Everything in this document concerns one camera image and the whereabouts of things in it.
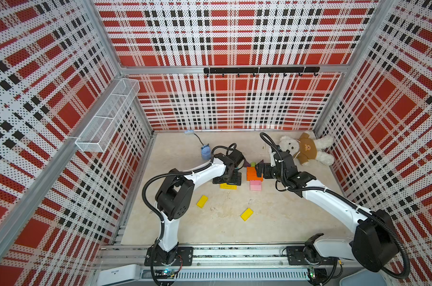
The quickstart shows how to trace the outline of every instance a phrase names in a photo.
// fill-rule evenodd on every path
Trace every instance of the black cable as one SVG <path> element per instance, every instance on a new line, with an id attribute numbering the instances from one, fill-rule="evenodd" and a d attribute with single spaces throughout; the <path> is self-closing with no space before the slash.
<path id="1" fill-rule="evenodd" d="M 260 139 L 262 139 L 265 143 L 267 143 L 268 146 L 270 146 L 272 151 L 275 151 L 276 154 L 278 154 L 278 157 L 279 157 L 278 163 L 280 164 L 281 183 L 283 184 L 283 186 L 287 186 L 285 183 L 285 180 L 284 180 L 284 162 L 283 162 L 283 157 L 281 157 L 280 150 L 278 149 L 278 147 L 276 147 L 275 142 L 273 141 L 273 139 L 271 139 L 271 137 L 269 135 L 267 135 L 264 132 L 261 132 L 259 134 L 259 136 L 260 136 Z"/>
<path id="2" fill-rule="evenodd" d="M 275 188 L 277 191 L 280 191 L 280 192 L 286 191 L 286 189 L 282 189 L 282 190 L 278 189 L 278 180 L 276 180 L 276 182 L 275 182 Z"/>
<path id="3" fill-rule="evenodd" d="M 185 171 L 185 172 L 174 172 L 174 173 L 166 173 L 166 174 L 161 174 L 161 175 L 157 175 L 155 177 L 152 177 L 151 179 L 149 179 L 146 184 L 143 186 L 143 189 L 141 190 L 141 198 L 143 199 L 143 202 L 145 203 L 145 205 L 153 212 L 155 213 L 160 221 L 161 221 L 161 230 L 160 230 L 160 234 L 158 239 L 156 240 L 156 242 L 154 243 L 152 249 L 151 249 L 151 257 L 153 258 L 155 255 L 155 249 L 159 244 L 159 241 L 162 240 L 163 238 L 163 233 L 164 233 L 164 229 L 165 229 L 165 223 L 164 223 L 164 218 L 162 216 L 162 214 L 160 213 L 160 211 L 158 209 L 156 209 L 153 205 L 151 205 L 148 201 L 148 199 L 146 198 L 146 190 L 148 189 L 149 185 L 152 184 L 152 182 L 159 180 L 160 178 L 164 178 L 164 177 L 169 177 L 169 176 L 186 176 L 186 175 L 192 175 L 193 173 L 197 173 L 197 172 L 201 172 L 207 168 L 209 168 L 212 163 L 213 163 L 213 153 L 214 150 L 217 148 L 224 148 L 227 149 L 229 151 L 233 151 L 236 148 L 236 144 L 232 143 L 231 146 L 235 146 L 233 149 L 232 148 L 227 148 L 225 146 L 216 146 L 213 148 L 213 150 L 211 151 L 211 163 L 208 163 L 207 165 L 203 166 L 202 168 L 199 169 L 194 169 L 194 170 L 190 170 L 190 171 Z M 152 279 L 154 280 L 154 283 L 156 283 L 157 286 L 161 286 L 161 284 L 159 283 L 159 281 L 157 280 L 157 278 L 155 277 L 155 273 L 154 273 L 154 269 L 153 269 L 153 265 L 152 265 L 153 260 L 151 260 L 151 275 L 152 275 Z"/>
<path id="4" fill-rule="evenodd" d="M 389 276 L 392 276 L 396 279 L 405 279 L 408 277 L 408 275 L 410 274 L 411 265 L 410 265 L 410 260 L 408 259 L 407 251 L 406 251 L 405 247 L 403 246 L 403 244 L 399 241 L 396 233 L 393 230 L 391 230 L 389 228 L 389 226 L 387 226 L 382 220 L 378 219 L 374 215 L 367 213 L 363 209 L 358 209 L 358 207 L 353 202 L 351 202 L 350 200 L 344 198 L 343 196 L 340 196 L 336 192 L 333 192 L 327 188 L 305 187 L 305 188 L 301 188 L 301 189 L 296 189 L 295 186 L 293 186 L 292 188 L 288 187 L 291 185 L 285 184 L 285 182 L 284 182 L 285 178 L 284 178 L 284 169 L 283 169 L 284 167 L 283 167 L 283 162 L 282 162 L 283 159 L 281 157 L 281 154 L 279 153 L 278 148 L 276 147 L 276 144 L 273 142 L 273 140 L 270 138 L 270 136 L 265 134 L 264 132 L 261 132 L 259 135 L 260 135 L 260 138 L 272 148 L 272 151 L 274 150 L 278 154 L 278 157 L 280 158 L 279 163 L 281 164 L 281 177 L 280 177 L 281 183 L 283 184 L 283 186 L 286 187 L 286 189 L 288 191 L 301 192 L 301 191 L 308 191 L 308 190 L 320 190 L 323 192 L 327 192 L 327 193 L 333 195 L 334 197 L 337 197 L 338 199 L 340 199 L 341 201 L 343 201 L 344 203 L 349 205 L 351 208 L 356 209 L 359 213 L 365 215 L 368 219 L 370 219 L 375 224 L 379 225 L 384 231 L 386 231 L 388 233 L 389 237 L 394 241 L 395 245 L 397 246 L 397 249 L 399 250 L 399 252 L 402 256 L 402 260 L 403 260 L 403 270 L 402 270 L 402 272 L 400 272 L 398 274 L 390 271 L 389 269 L 387 269 L 384 266 L 381 268 L 381 270 L 383 270 L 384 272 L 386 272 L 386 274 L 388 274 Z"/>
<path id="5" fill-rule="evenodd" d="M 330 272 L 330 275 L 326 278 L 324 282 L 320 283 L 319 286 L 326 285 L 330 281 L 330 279 L 333 278 L 332 276 L 335 274 L 335 271 L 337 270 L 338 258 L 334 257 L 333 259 L 334 262 L 333 262 L 333 267 L 332 267 L 332 271 Z"/>
<path id="6" fill-rule="evenodd" d="M 236 149 L 236 143 L 230 144 L 229 148 Z M 229 156 L 229 150 L 226 151 L 226 156 Z"/>
<path id="7" fill-rule="evenodd" d="M 387 226 L 382 220 L 380 220 L 376 216 L 374 216 L 374 215 L 372 215 L 372 214 L 364 211 L 363 209 L 358 208 L 358 206 L 356 206 L 350 200 L 344 198 L 343 196 L 341 196 L 341 195 L 337 194 L 336 192 L 331 191 L 329 189 L 326 189 L 326 188 L 323 188 L 323 187 L 305 187 L 305 188 L 296 189 L 296 190 L 293 190 L 293 191 L 308 191 L 308 190 L 324 191 L 326 193 L 329 193 L 329 194 L 333 195 L 334 197 L 337 197 L 338 199 L 340 199 L 341 201 L 343 201 L 344 203 L 346 203 L 347 205 L 349 205 L 351 208 L 356 209 L 357 212 L 365 215 L 369 220 L 371 220 L 373 223 L 377 224 L 384 231 L 386 231 L 387 234 L 389 235 L 389 237 L 392 239 L 392 241 L 397 246 L 397 249 L 399 250 L 400 255 L 402 256 L 403 270 L 400 273 L 394 273 L 394 272 L 390 271 L 389 269 L 387 269 L 384 266 L 381 268 L 381 270 L 383 270 L 386 274 L 388 274 L 389 276 L 392 276 L 392 277 L 394 277 L 396 279 L 405 279 L 405 278 L 408 277 L 408 275 L 410 274 L 410 271 L 411 271 L 411 264 L 410 264 L 410 260 L 408 258 L 407 251 L 406 251 L 405 247 L 403 246 L 403 244 L 398 239 L 398 237 L 395 234 L 395 232 L 393 230 L 391 230 L 389 226 Z"/>
<path id="8" fill-rule="evenodd" d="M 154 258 L 156 255 L 156 247 L 158 246 L 158 244 L 159 244 L 159 240 L 157 239 L 156 242 L 154 243 L 154 245 L 152 246 L 152 249 L 151 249 L 151 256 L 150 256 L 151 265 L 149 266 L 149 268 L 151 270 L 151 276 L 152 276 L 152 280 L 154 281 L 154 283 L 156 283 L 157 286 L 162 286 L 162 282 L 159 282 L 159 280 L 157 280 L 156 273 L 154 272 L 154 269 L 153 269 Z M 174 282 L 175 281 L 167 282 L 167 286 L 172 285 Z"/>
<path id="9" fill-rule="evenodd" d="M 332 279 L 339 278 L 343 274 L 343 264 L 340 263 L 340 273 L 337 276 L 333 276 Z"/>
<path id="10" fill-rule="evenodd" d="M 197 138 L 199 139 L 200 143 L 202 143 L 202 140 L 200 140 L 200 137 L 194 133 L 195 136 L 197 136 Z"/>
<path id="11" fill-rule="evenodd" d="M 235 150 L 235 148 L 229 148 L 229 147 L 225 147 L 225 146 L 216 146 L 216 147 L 214 147 L 214 148 L 212 149 L 211 154 L 214 154 L 214 152 L 215 152 L 215 150 L 216 150 L 217 148 L 226 149 L 227 151 L 233 151 L 233 150 Z"/>

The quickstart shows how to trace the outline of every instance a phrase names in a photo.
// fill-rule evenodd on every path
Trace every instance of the robotic arm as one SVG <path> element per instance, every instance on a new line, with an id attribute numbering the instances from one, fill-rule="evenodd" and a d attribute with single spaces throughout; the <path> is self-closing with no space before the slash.
<path id="1" fill-rule="evenodd" d="M 394 278 L 403 279 L 409 275 L 410 264 L 406 250 L 395 233 L 390 216 L 384 210 L 373 212 L 329 190 L 313 175 L 299 172 L 292 155 L 282 152 L 267 134 L 261 133 L 261 138 L 270 146 L 271 164 L 257 165 L 258 177 L 259 173 L 263 173 L 265 179 L 276 179 L 285 186 L 281 191 L 288 190 L 312 201 L 354 233 L 352 237 L 326 237 L 319 233 L 308 239 L 304 252 L 305 259 L 311 265 L 319 264 L 324 258 L 338 257 L 357 260 L 370 271 L 383 270 Z M 172 265 L 176 261 L 179 219 L 189 208 L 194 189 L 211 179 L 215 184 L 234 184 L 239 176 L 235 168 L 244 157 L 236 149 L 236 144 L 230 147 L 217 146 L 213 148 L 208 163 L 184 172 L 173 169 L 168 174 L 155 176 L 145 184 L 143 201 L 161 219 L 161 235 L 152 247 L 152 260 L 157 260 L 162 265 Z M 216 148 L 227 149 L 227 153 L 213 155 Z M 165 180 L 156 194 L 156 205 L 152 206 L 146 200 L 146 188 L 154 180 L 163 177 Z M 384 267 L 398 252 L 403 260 L 400 274 Z"/>
<path id="2" fill-rule="evenodd" d="M 325 237 L 319 233 L 305 242 L 305 259 L 310 264 L 319 264 L 323 258 L 339 257 L 357 260 L 366 269 L 378 272 L 383 270 L 397 278 L 407 278 L 410 272 L 410 261 L 402 243 L 395 232 L 392 219 L 384 210 L 372 211 L 354 204 L 339 194 L 329 190 L 313 175 L 299 172 L 292 155 L 281 151 L 273 140 L 265 133 L 260 134 L 271 150 L 270 174 L 281 182 L 285 189 L 291 191 L 320 206 L 341 221 L 352 233 L 353 237 Z M 402 255 L 403 270 L 394 273 L 384 265 L 398 252 Z"/>
<path id="3" fill-rule="evenodd" d="M 227 149 L 227 153 L 215 154 L 209 162 L 189 171 L 170 170 L 169 174 L 173 175 L 166 176 L 156 193 L 156 206 L 153 211 L 158 210 L 163 220 L 161 220 L 161 236 L 155 258 L 163 265 L 170 265 L 176 260 L 179 220 L 189 208 L 193 191 L 209 180 L 231 184 L 235 177 L 235 181 L 238 181 L 239 175 L 235 168 L 244 160 L 244 157 L 236 149 L 236 144 L 231 146 L 233 148 L 224 146 L 213 148 L 212 153 L 216 148 Z"/>

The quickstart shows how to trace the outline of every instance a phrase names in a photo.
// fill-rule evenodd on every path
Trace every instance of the yellow block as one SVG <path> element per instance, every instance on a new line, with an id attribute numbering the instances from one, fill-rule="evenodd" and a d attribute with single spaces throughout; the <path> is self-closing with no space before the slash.
<path id="1" fill-rule="evenodd" d="M 219 184 L 219 188 L 221 189 L 236 189 L 236 185 L 227 185 L 226 183 Z"/>
<path id="2" fill-rule="evenodd" d="M 241 215 L 241 218 L 246 221 L 254 212 L 248 208 L 247 210 L 245 210 L 245 212 Z"/>
<path id="3" fill-rule="evenodd" d="M 207 196 L 202 196 L 201 198 L 200 198 L 200 200 L 197 202 L 197 206 L 199 207 L 199 208 L 203 208 L 203 206 L 205 205 L 205 203 L 206 203 L 206 201 L 208 200 L 208 197 Z"/>

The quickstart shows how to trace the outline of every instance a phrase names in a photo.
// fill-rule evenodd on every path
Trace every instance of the orange block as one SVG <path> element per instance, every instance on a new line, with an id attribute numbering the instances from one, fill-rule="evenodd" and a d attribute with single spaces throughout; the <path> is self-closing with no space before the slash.
<path id="1" fill-rule="evenodd" d="M 263 181 L 264 178 L 258 177 L 255 167 L 246 167 L 246 180 L 247 181 Z"/>

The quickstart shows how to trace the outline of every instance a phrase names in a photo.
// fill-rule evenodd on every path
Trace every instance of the perforated wall panel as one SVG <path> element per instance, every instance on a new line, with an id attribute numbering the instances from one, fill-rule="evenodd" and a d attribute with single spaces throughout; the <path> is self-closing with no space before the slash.
<path id="1" fill-rule="evenodd" d="M 345 64 L 378 3 L 94 2 L 124 66 Z"/>
<path id="2" fill-rule="evenodd" d="M 105 153 L 76 152 L 0 263 L 0 285 L 84 285 L 116 234 L 147 138 L 130 107 Z"/>
<path id="3" fill-rule="evenodd" d="M 402 282 L 432 285 L 432 1 L 396 1 L 323 134 L 348 198 L 393 217 Z"/>
<path id="4" fill-rule="evenodd" d="M 155 130 L 312 129 L 339 74 L 137 75 Z"/>
<path id="5" fill-rule="evenodd" d="M 112 78 L 79 1 L 0 3 L 0 223 Z"/>

